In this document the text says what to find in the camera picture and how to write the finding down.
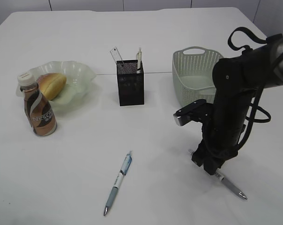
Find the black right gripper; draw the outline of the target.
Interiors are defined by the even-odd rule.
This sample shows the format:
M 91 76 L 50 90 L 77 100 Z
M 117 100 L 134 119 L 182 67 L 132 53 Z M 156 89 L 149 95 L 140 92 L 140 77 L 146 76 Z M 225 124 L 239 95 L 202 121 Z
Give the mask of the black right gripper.
M 192 156 L 192 161 L 214 175 L 217 169 L 238 155 L 238 142 L 245 129 L 247 105 L 214 105 L 204 103 L 193 110 L 202 122 L 202 141 Z

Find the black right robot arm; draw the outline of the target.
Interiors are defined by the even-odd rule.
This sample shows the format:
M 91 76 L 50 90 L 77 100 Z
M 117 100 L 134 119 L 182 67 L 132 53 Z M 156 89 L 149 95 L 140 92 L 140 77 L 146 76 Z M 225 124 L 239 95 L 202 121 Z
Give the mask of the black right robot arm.
M 239 57 L 220 59 L 213 82 L 214 102 L 189 113 L 202 123 L 202 141 L 192 161 L 210 175 L 245 145 L 263 90 L 283 86 L 283 38 Z

